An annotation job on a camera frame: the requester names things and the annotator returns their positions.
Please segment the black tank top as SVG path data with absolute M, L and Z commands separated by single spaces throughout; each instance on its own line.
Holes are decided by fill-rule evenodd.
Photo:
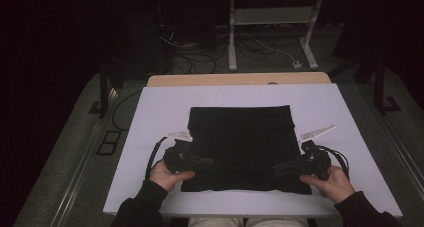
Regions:
M 183 192 L 252 190 L 309 195 L 297 174 L 278 177 L 274 166 L 295 160 L 300 149 L 289 106 L 193 107 L 190 152 L 214 161 L 182 184 Z

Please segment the person's left hand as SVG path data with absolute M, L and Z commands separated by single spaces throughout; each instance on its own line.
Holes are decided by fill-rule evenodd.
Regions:
M 157 162 L 150 172 L 149 180 L 158 184 L 166 191 L 170 192 L 174 189 L 177 183 L 189 180 L 195 176 L 193 171 L 171 173 L 163 160 Z

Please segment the black metal stand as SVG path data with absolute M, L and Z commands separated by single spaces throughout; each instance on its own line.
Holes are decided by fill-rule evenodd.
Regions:
M 115 87 L 113 74 L 113 67 L 110 64 L 103 63 L 101 65 L 98 75 L 100 97 L 89 110 L 90 114 L 98 114 L 100 119 L 106 116 L 111 106 L 111 97 Z
M 400 106 L 393 97 L 384 95 L 385 83 L 385 65 L 383 58 L 380 54 L 376 56 L 376 67 L 374 75 L 374 106 L 377 111 L 386 116 L 388 112 L 398 112 L 401 110 Z

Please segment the person's right leg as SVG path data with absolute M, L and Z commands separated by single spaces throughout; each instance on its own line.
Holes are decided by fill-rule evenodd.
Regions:
M 250 218 L 246 227 L 308 227 L 308 222 L 306 219 L 294 218 Z

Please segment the metal floor rail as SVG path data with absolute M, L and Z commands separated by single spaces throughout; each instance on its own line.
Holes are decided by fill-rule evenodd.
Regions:
M 111 116 L 110 108 L 115 104 L 118 97 L 119 93 L 114 88 L 107 91 L 106 96 L 101 96 L 101 102 L 105 102 L 105 107 L 102 108 L 104 113 L 100 115 L 99 120 L 91 131 L 90 139 L 87 141 L 87 146 L 49 227 L 65 227 L 68 216 L 88 173 L 90 161 L 92 160 L 96 149 L 100 145 L 100 138 L 105 133 L 108 118 Z
M 372 99 L 372 93 L 366 87 L 361 86 L 360 92 L 367 102 L 369 108 L 376 115 L 376 118 L 380 122 L 380 125 L 383 127 L 388 139 L 393 146 L 393 151 L 401 163 L 403 169 L 405 170 L 407 176 L 412 182 L 416 192 L 420 196 L 420 198 L 424 201 L 424 174 L 419 170 L 416 162 L 413 160 L 412 156 L 406 149 L 404 143 L 401 138 L 395 131 L 392 123 L 389 121 L 386 111 L 381 111 L 377 107 L 374 106 L 374 102 Z

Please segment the grey metal desk frame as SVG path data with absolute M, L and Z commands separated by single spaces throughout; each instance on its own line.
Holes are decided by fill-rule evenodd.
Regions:
M 311 69 L 317 69 L 318 63 L 309 42 L 317 22 L 322 1 L 323 0 L 315 0 L 312 6 L 237 9 L 235 7 L 235 0 L 230 0 L 228 43 L 229 71 L 237 71 L 235 27 L 256 24 L 306 24 L 307 31 L 305 35 L 299 39 L 299 43 L 309 67 Z

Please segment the white board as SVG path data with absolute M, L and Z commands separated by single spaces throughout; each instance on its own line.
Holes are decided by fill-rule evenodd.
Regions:
M 389 187 L 371 156 L 356 123 L 334 84 L 277 84 L 146 87 L 116 167 L 103 211 L 114 214 L 121 203 L 137 194 L 149 156 L 168 132 L 186 129 L 193 107 L 265 107 L 287 105 L 298 135 L 326 128 L 315 143 L 343 153 L 349 176 L 379 211 L 401 216 Z M 165 216 L 312 217 L 336 215 L 332 202 L 313 191 L 309 195 L 280 191 L 184 192 L 175 188 L 162 204 Z

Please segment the person's left leg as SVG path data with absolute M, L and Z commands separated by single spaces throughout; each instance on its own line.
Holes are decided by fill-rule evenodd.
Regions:
M 188 227 L 244 227 L 244 221 L 241 218 L 193 217 L 189 219 Z

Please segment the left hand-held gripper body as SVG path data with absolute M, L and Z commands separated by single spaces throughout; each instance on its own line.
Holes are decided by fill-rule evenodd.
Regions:
M 175 140 L 175 145 L 165 150 L 163 161 L 171 173 L 193 171 L 195 169 L 195 158 L 190 155 L 193 138 L 188 130 L 171 132 L 166 134 L 167 138 Z

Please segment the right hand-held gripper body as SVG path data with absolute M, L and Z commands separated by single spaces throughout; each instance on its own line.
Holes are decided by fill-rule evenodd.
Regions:
M 329 178 L 327 169 L 331 166 L 331 159 L 329 157 L 330 149 L 325 146 L 316 145 L 313 139 L 326 134 L 334 128 L 335 125 L 331 124 L 328 127 L 300 134 L 298 142 L 304 151 L 301 164 L 302 175 L 315 175 L 320 180 L 327 180 Z

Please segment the person's leg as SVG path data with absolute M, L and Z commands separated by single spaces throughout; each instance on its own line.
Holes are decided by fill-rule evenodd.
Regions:
M 193 217 L 189 219 L 188 227 L 244 227 L 244 221 L 241 218 Z
M 294 218 L 250 218 L 246 227 L 308 227 L 308 222 L 306 219 Z

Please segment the person's right hand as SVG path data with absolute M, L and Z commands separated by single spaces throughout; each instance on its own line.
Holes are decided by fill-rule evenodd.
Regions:
M 334 203 L 341 203 L 355 193 L 350 180 L 341 167 L 330 166 L 327 170 L 327 180 L 320 180 L 316 176 L 301 175 L 300 180 L 316 187 L 323 197 L 329 198 Z

